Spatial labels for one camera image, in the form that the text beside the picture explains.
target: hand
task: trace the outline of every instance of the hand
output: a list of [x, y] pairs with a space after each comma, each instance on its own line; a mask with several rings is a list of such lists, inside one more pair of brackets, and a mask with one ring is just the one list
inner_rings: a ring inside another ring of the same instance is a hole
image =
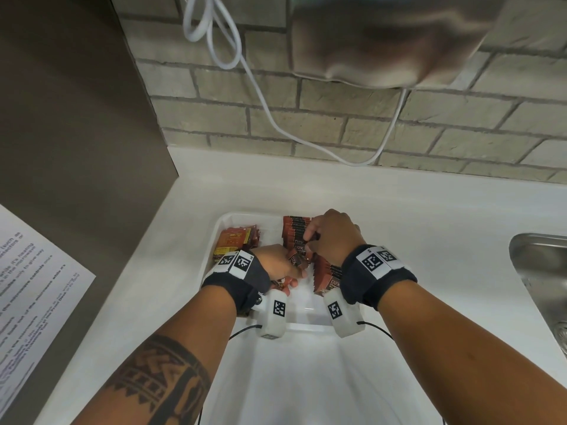
[[295, 288], [298, 285], [297, 279], [307, 277], [307, 272], [294, 267], [287, 260], [287, 249], [282, 245], [262, 246], [261, 248], [252, 249], [253, 253], [259, 260], [260, 264], [272, 280], [280, 280], [285, 278], [283, 292], [290, 294], [289, 286]]
[[353, 224], [349, 215], [334, 209], [313, 218], [303, 239], [309, 241], [316, 232], [320, 234], [320, 239], [308, 242], [307, 248], [337, 266], [343, 265], [356, 247], [366, 244], [358, 225]]

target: person's left hand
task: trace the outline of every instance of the person's left hand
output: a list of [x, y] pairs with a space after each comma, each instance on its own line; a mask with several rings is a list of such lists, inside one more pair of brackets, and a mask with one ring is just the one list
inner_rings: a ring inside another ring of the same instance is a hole
[[252, 249], [250, 253], [254, 254], [271, 280], [280, 280], [285, 278], [283, 292], [290, 294], [289, 286], [295, 288], [298, 285], [297, 279], [307, 277], [307, 272], [295, 267], [287, 259], [287, 249], [282, 245], [262, 246]]

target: white cable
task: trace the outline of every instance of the white cable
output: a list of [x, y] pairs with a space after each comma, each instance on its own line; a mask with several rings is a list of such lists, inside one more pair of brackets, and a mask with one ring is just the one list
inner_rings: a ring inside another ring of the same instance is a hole
[[[246, 63], [244, 56], [242, 56], [242, 40], [240, 39], [240, 35], [239, 35], [238, 29], [237, 29], [237, 25], [234, 22], [234, 20], [232, 19], [232, 17], [230, 16], [230, 13], [228, 12], [228, 10], [226, 9], [226, 7], [224, 6], [224, 4], [221, 0], [204, 0], [205, 1], [205, 9], [204, 9], [204, 12], [203, 12], [203, 16], [201, 18], [201, 21], [199, 22], [199, 25], [195, 28], [193, 28], [191, 26], [191, 21], [193, 19], [193, 11], [195, 10], [195, 2], [197, 0], [186, 0], [186, 1], [187, 1], [187, 6], [185, 7], [185, 13], [183, 15], [183, 33], [185, 34], [185, 37], [187, 38], [187, 40], [189, 40], [190, 42], [197, 42], [197, 41], [201, 40], [202, 37], [206, 34], [207, 46], [209, 48], [209, 53], [210, 53], [211, 57], [213, 58], [214, 63], [218, 67], [222, 68], [223, 70], [231, 70], [234, 67], [236, 67], [238, 65], [238, 63], [242, 64], [242, 66], [244, 67], [244, 70], [246, 71], [246, 74], [248, 75], [248, 78], [252, 82], [252, 86], [254, 86], [254, 89], [256, 90], [256, 93], [258, 94], [258, 98], [260, 99], [262, 107], [264, 108], [264, 111], [266, 112], [266, 116], [268, 117], [268, 120], [272, 124], [273, 128], [276, 131], [278, 131], [278, 133], [286, 136], [287, 138], [293, 140], [294, 142], [301, 143], [301, 144], [304, 144], [305, 146], [309, 146], [309, 147], [312, 147], [314, 149], [325, 152], [327, 155], [330, 155], [331, 157], [333, 157], [334, 159], [336, 159], [340, 163], [347, 164], [347, 165], [350, 165], [352, 167], [360, 167], [360, 166], [372, 164], [374, 161], [376, 161], [378, 159], [378, 157], [380, 156], [380, 154], [384, 150], [384, 147], [386, 146], [388, 139], [392, 135], [393, 129], [396, 126], [396, 122], [397, 122], [398, 118], [400, 117], [401, 108], [404, 105], [404, 101], [405, 101], [405, 98], [406, 98], [407, 93], [408, 93], [407, 89], [401, 90], [400, 99], [397, 102], [396, 111], [394, 112], [394, 114], [392, 116], [392, 120], [390, 121], [390, 125], [388, 126], [388, 129], [386, 130], [386, 133], [384, 135], [384, 138], [382, 139], [382, 142], [380, 143], [380, 146], [378, 147], [378, 149], [376, 150], [376, 152], [374, 153], [372, 158], [370, 158], [366, 161], [363, 161], [361, 163], [351, 163], [350, 161], [346, 161], [343, 158], [339, 157], [338, 155], [335, 155], [329, 149], [325, 149], [324, 147], [319, 146], [318, 144], [308, 142], [306, 140], [303, 140], [303, 139], [300, 139], [299, 137], [294, 136], [293, 134], [289, 134], [288, 132], [286, 132], [282, 128], [280, 128], [278, 124], [276, 124], [276, 121], [274, 121], [274, 118], [272, 117], [270, 109], [268, 108], [268, 104], [266, 103], [266, 99], [264, 98], [264, 94], [262, 93], [262, 90], [260, 89], [258, 83], [256, 82], [256, 79], [254, 78], [254, 74], [252, 74], [252, 71], [250, 70], [250, 67]], [[218, 16], [218, 13], [221, 14], [224, 21], [221, 20], [221, 18]], [[230, 43], [230, 45], [232, 46], [232, 48], [235, 51], [234, 58], [229, 63], [222, 62], [218, 58], [218, 56], [216, 55], [216, 52], [215, 52], [215, 49], [214, 49], [214, 42], [213, 42], [213, 21], [216, 22], [218, 27], [221, 29], [221, 32], [223, 33], [223, 35], [226, 37], [226, 40], [228, 40], [228, 42]], [[225, 21], [229, 26], [229, 29], [230, 29], [230, 32], [231, 32], [230, 34], [229, 34], [229, 31], [224, 26]]]

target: white countertop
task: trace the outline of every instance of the white countertop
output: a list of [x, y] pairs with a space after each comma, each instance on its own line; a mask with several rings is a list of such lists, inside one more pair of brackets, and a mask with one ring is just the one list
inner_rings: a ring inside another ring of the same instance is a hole
[[[567, 386], [567, 361], [508, 252], [516, 234], [567, 236], [566, 186], [170, 150], [180, 179], [36, 425], [68, 425], [124, 358], [197, 292], [211, 231], [231, 211], [347, 212], [368, 242], [394, 251], [426, 289]], [[374, 311], [364, 314], [383, 325]], [[287, 333], [267, 341], [252, 333], [230, 342], [203, 425], [370, 424], [380, 418], [441, 424], [395, 345], [372, 328], [343, 340]]]

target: stainless steel sink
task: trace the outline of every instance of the stainless steel sink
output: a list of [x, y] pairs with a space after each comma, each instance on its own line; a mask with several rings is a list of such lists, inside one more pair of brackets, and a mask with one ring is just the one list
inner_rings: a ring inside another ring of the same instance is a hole
[[510, 258], [567, 355], [567, 237], [517, 235], [510, 242]]

